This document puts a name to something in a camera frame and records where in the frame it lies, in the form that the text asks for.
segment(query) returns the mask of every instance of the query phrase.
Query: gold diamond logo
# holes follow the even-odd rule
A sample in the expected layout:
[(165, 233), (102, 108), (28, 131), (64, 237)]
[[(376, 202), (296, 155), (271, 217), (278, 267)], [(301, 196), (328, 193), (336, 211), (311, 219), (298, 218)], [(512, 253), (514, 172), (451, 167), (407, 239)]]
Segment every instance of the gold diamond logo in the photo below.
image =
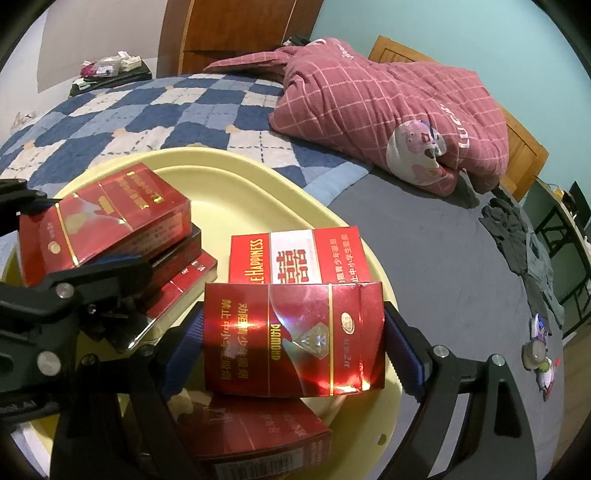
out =
[(322, 360), (329, 354), (329, 335), (329, 328), (320, 322), (293, 340), (293, 343)]

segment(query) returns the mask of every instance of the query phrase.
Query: pink plaid comforter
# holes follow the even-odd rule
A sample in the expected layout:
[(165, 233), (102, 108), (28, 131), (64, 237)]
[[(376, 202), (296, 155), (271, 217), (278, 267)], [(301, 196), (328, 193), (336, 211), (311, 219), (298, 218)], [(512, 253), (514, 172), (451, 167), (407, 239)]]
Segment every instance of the pink plaid comforter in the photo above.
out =
[(504, 175), (505, 118), (475, 72), (432, 62), (376, 63), (335, 38), (211, 64), (283, 77), (271, 127), (376, 164), (440, 196), (465, 169), (479, 193)]

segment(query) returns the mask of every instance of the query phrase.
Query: blue checkered blanket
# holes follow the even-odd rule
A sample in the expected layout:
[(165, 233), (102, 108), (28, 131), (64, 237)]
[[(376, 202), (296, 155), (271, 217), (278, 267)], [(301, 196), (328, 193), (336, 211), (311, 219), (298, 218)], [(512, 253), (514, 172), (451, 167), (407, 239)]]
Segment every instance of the blue checkered blanket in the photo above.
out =
[(205, 146), (273, 168), (325, 205), (367, 174), (345, 155), (270, 131), (283, 89), (243, 76), (196, 74), (136, 82), (66, 100), (0, 148), (0, 178), (55, 194), (87, 168), (161, 148)]

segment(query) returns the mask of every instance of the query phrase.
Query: cigarette pack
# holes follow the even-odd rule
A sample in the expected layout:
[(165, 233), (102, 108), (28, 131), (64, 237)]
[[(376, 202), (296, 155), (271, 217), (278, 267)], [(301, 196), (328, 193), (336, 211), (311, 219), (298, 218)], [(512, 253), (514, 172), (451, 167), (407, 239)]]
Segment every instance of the cigarette pack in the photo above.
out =
[(175, 275), (201, 255), (201, 229), (191, 225), (191, 233), (180, 242), (168, 247), (151, 260), (152, 280), (143, 292), (147, 299), (158, 293)]
[(217, 260), (205, 250), (187, 267), (148, 299), (100, 319), (104, 336), (120, 353), (133, 349), (141, 340), (156, 340), (203, 293), (206, 283), (217, 278)]
[(178, 417), (178, 431), (219, 480), (283, 475), (330, 456), (330, 429), (299, 398), (202, 397)]
[(356, 226), (232, 237), (231, 283), (371, 281)]
[(105, 255), (150, 260), (191, 232), (190, 202), (138, 163), (82, 187), (37, 215), (21, 215), (26, 286)]
[(379, 282), (208, 284), (206, 388), (286, 398), (383, 388), (383, 329)]

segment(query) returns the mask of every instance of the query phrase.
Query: wooden bed frame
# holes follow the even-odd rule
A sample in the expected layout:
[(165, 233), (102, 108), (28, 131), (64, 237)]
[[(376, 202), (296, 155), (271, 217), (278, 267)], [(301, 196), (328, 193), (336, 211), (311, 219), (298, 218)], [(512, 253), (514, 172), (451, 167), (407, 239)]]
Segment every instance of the wooden bed frame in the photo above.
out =
[[(405, 45), (379, 36), (369, 59), (378, 63), (387, 61), (436, 61)], [(509, 131), (509, 166), (501, 184), (520, 201), (538, 176), (548, 151), (501, 105)]]

